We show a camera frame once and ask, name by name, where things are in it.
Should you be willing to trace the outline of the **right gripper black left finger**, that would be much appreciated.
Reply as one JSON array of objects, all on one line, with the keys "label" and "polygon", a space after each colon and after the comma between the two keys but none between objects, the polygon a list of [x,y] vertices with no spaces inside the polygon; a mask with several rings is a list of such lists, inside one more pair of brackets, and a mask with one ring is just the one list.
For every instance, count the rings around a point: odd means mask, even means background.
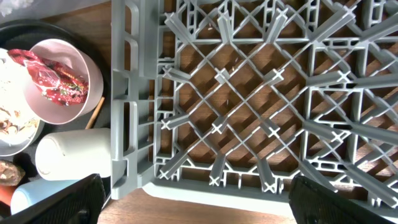
[{"label": "right gripper black left finger", "polygon": [[97,224],[104,202],[102,178],[91,174],[1,224]]}]

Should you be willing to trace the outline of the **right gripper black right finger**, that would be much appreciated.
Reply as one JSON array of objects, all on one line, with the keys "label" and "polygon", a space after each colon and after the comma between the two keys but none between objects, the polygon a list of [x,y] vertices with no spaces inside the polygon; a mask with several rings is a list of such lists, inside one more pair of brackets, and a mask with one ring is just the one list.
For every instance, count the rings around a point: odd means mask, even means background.
[{"label": "right gripper black right finger", "polygon": [[306,176],[293,179],[289,205],[297,223],[397,223],[396,217],[377,214]]}]

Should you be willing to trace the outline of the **red snack wrapper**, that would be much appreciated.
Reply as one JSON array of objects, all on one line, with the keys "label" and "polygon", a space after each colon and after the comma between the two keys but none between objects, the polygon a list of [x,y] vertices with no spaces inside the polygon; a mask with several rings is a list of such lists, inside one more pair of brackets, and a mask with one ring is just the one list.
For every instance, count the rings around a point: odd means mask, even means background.
[{"label": "red snack wrapper", "polygon": [[77,72],[61,62],[38,56],[29,50],[12,49],[8,56],[25,67],[42,96],[61,106],[83,104],[89,84]]}]

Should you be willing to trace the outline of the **pink bowl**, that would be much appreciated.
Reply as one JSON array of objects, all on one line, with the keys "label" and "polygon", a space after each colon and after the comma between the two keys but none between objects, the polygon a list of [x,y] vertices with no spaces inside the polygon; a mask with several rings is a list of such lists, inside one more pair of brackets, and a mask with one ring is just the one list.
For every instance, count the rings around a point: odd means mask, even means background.
[{"label": "pink bowl", "polygon": [[99,67],[87,54],[60,39],[42,40],[30,50],[40,57],[64,63],[72,68],[88,82],[89,87],[84,103],[61,106],[42,96],[30,77],[23,78],[23,95],[36,116],[46,123],[66,124],[96,108],[103,95],[104,81]]}]

